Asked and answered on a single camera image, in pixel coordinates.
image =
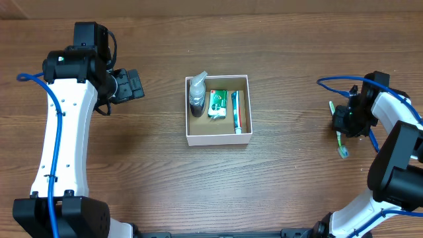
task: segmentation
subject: toothbrush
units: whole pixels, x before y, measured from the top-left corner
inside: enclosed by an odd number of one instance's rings
[[[335,113],[335,106],[333,105],[332,101],[329,101],[329,108],[330,108],[330,113],[333,114]],[[339,156],[341,156],[341,158],[346,159],[350,154],[348,153],[348,150],[346,149],[345,146],[343,146],[341,144],[341,133],[340,132],[336,132],[336,138],[338,140],[338,153]]]

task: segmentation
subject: cable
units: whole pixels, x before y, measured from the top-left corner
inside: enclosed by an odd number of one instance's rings
[[[355,230],[353,233],[351,233],[347,238],[353,238],[355,236],[359,236],[361,232],[366,230],[369,226],[371,226],[375,221],[377,221],[381,217],[385,217],[387,214],[398,214],[398,215],[404,215],[404,216],[414,216],[423,218],[423,213],[419,212],[406,212],[406,211],[396,211],[396,210],[382,210],[379,212],[376,216],[372,217],[368,222],[366,222],[364,225],[362,225],[359,229]]]
[[[116,63],[117,52],[118,52],[118,43],[116,42],[116,38],[114,37],[113,32],[107,30],[107,33],[112,37],[113,43],[114,43],[114,51],[113,51],[113,58],[112,61],[107,65],[107,69],[112,69],[114,67],[114,64]]]
[[[363,82],[369,83],[371,85],[374,85],[376,87],[379,87],[381,90],[390,93],[396,99],[400,100],[414,114],[414,117],[417,119],[418,123],[421,124],[421,125],[423,125],[422,118],[418,114],[417,110],[414,109],[414,107],[411,106],[410,103],[408,103],[406,100],[403,100],[403,98],[401,96],[399,96],[396,92],[394,92],[392,89],[390,89],[388,87],[385,87],[385,86],[383,86],[380,83],[376,83],[375,81],[372,81],[370,79],[365,79],[363,77],[342,75],[342,76],[334,76],[334,77],[321,78],[321,79],[317,80],[317,84],[323,86],[324,88],[326,88],[326,89],[328,89],[328,90],[330,90],[332,92],[339,93],[342,96],[344,96],[343,91],[338,91],[338,90],[335,90],[335,89],[331,89],[330,87],[327,87],[326,85],[324,85],[324,84],[321,83],[321,81],[328,81],[328,80],[335,80],[335,79],[351,79],[351,80],[363,81]]]
[[[47,203],[48,203],[48,213],[50,215],[50,223],[52,225],[52,232],[54,238],[59,238],[59,228],[58,222],[56,220],[56,213],[55,213],[55,204],[54,204],[54,183],[56,182],[56,167],[58,164],[58,157],[59,157],[59,147],[60,147],[60,139],[61,139],[61,128],[62,128],[62,116],[60,103],[58,98],[55,96],[53,91],[45,84],[43,81],[39,80],[39,76],[43,76],[43,73],[37,73],[36,75],[29,75],[27,73],[20,73],[17,76],[17,81],[29,81],[33,80],[37,84],[39,84],[44,90],[47,91],[50,98],[52,98],[54,105],[56,106],[56,111],[58,114],[58,128],[56,130],[56,141],[54,142],[54,152],[53,152],[53,160],[52,160],[52,169],[50,170],[50,174],[47,175],[48,179],[48,196],[47,196]]]
[[[377,143],[375,134],[373,134],[373,131],[371,129],[370,129],[370,132],[369,132],[369,138],[370,138],[371,143],[373,144],[373,147],[376,150],[376,153],[379,153],[379,144]]]

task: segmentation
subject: plastic bottle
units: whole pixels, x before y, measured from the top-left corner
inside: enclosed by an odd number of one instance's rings
[[[206,108],[206,76],[207,72],[204,71],[190,80],[190,107],[195,117],[200,117]]]

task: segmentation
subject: toothpaste tube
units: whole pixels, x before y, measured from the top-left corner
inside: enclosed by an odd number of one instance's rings
[[[239,108],[239,91],[235,91],[231,95],[233,105],[233,122],[235,126],[235,133],[241,134],[241,109]]]

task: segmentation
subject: open box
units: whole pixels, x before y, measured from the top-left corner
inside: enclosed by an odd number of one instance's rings
[[[185,123],[188,145],[248,144],[252,136],[248,77],[246,75],[207,76],[204,81],[206,83],[206,105],[204,113],[199,118],[194,117],[190,109],[189,92],[191,79],[192,77],[185,78]],[[227,113],[224,119],[213,120],[208,116],[210,91],[212,89],[228,90]],[[231,93],[234,91],[239,91],[241,134],[235,134],[234,128],[231,100]]]

